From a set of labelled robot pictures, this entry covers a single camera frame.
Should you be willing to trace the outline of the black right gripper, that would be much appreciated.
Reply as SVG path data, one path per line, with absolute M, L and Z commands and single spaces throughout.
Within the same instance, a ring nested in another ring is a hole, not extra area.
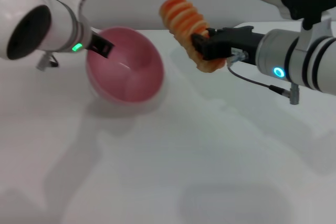
M 238 28 L 208 28 L 209 38 L 200 34 L 192 34 L 194 49 L 201 54 L 203 60 L 224 59 L 233 55 L 232 49 L 247 53 L 244 63 L 256 65 L 256 52 L 265 34 L 253 32 L 253 26 Z

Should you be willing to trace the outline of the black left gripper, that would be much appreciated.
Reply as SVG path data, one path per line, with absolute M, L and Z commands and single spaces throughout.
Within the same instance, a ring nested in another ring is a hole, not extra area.
M 101 37 L 94 29 L 91 30 L 91 39 L 88 50 L 93 51 L 104 58 L 109 58 L 109 54 L 114 48 L 114 44 Z

